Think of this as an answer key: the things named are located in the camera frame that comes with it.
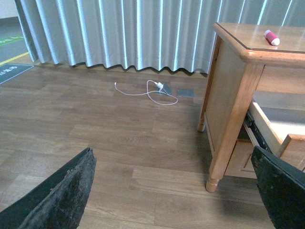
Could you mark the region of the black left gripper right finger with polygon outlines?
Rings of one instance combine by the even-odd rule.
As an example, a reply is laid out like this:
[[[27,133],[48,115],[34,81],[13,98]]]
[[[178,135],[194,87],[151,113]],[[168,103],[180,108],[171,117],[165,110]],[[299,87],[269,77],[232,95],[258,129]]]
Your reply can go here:
[[[305,227],[305,174],[260,146],[251,161],[257,187],[269,218],[277,229]]]

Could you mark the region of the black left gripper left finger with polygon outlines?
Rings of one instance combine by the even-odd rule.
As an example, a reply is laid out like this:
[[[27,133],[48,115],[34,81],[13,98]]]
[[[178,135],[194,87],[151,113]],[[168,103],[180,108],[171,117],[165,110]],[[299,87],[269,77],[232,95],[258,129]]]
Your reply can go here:
[[[96,168],[86,148],[0,213],[2,229],[76,229],[84,214]]]

